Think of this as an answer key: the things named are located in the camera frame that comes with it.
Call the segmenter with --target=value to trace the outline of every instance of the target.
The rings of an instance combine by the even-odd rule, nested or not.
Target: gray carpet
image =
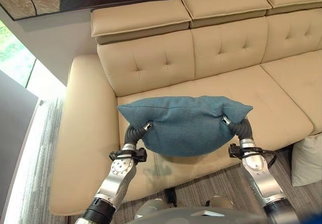
[[[41,138],[41,148],[37,159],[37,169],[33,175],[32,191],[25,193],[25,201],[19,223],[33,224],[73,224],[78,216],[53,216],[48,211],[50,175],[53,154],[61,117],[62,101],[48,104],[46,126]],[[322,182],[303,187],[291,186],[289,154],[291,148],[277,152],[278,160],[270,169],[289,197],[300,218],[322,212]],[[203,206],[215,194],[229,197],[236,209],[264,215],[239,166],[220,170],[206,177],[193,180],[176,187],[178,206]],[[126,223],[133,219],[135,212],[153,198],[165,200],[163,192],[147,198],[124,203],[114,216],[113,223]]]

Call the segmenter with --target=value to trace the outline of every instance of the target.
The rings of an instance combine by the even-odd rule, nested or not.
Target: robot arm
[[[145,149],[137,150],[136,144],[151,127],[151,122],[140,129],[134,129],[131,125],[128,127],[123,149],[110,153],[113,162],[109,175],[97,191],[92,204],[75,224],[111,222],[114,212],[120,207],[127,188],[135,176],[137,163],[146,161]]]
[[[247,119],[244,119],[240,124],[235,124],[224,116],[222,121],[233,134],[239,137],[240,146],[231,144],[228,150],[229,156],[241,159],[241,168],[245,177],[270,222],[278,224],[300,223],[282,188],[269,172],[269,168],[276,159],[275,154],[272,151],[256,147],[252,128]],[[274,158],[269,164],[263,157],[265,153],[274,154]]]

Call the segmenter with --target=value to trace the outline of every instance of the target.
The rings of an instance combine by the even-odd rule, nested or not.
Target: green foliage
[[[35,56],[0,21],[0,70],[26,86]]]
[[[24,45],[0,21],[0,64],[24,49]]]

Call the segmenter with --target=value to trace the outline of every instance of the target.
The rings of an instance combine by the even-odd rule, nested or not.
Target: blue pillow
[[[142,139],[149,150],[188,157],[210,153],[231,140],[222,115],[240,123],[252,107],[226,97],[158,97],[120,105],[118,110],[134,128],[153,122]]]

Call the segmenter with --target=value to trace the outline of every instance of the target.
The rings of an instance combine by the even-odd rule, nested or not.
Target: beige leather sofa
[[[91,202],[109,173],[109,152],[123,144],[128,123],[117,112],[119,104],[156,96],[227,96],[254,107],[248,117],[255,141],[270,150],[321,132],[321,3],[171,0],[93,11],[98,54],[78,56],[71,66],[51,212],[78,214]],[[237,139],[193,158],[147,151],[126,200],[237,164],[227,153],[232,142]]]

